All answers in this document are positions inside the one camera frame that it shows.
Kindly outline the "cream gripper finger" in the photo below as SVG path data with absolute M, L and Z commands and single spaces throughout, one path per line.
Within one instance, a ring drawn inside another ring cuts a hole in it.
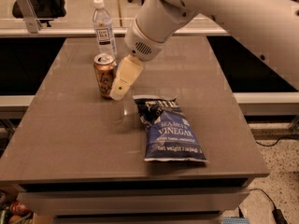
M 130 90 L 143 71 L 143 62 L 133 55 L 128 55 L 121 60 L 114 78 L 110 97 L 121 100 Z

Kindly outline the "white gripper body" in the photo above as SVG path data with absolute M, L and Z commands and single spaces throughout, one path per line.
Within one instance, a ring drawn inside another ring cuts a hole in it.
M 164 47 L 164 36 L 134 20 L 124 38 L 130 54 L 141 61 L 153 60 Z

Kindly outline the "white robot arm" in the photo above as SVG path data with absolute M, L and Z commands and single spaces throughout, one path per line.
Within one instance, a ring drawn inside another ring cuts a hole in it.
M 167 40 L 202 14 L 299 89 L 299 3 L 292 0 L 146 0 L 124 38 L 110 96 L 122 99 Z

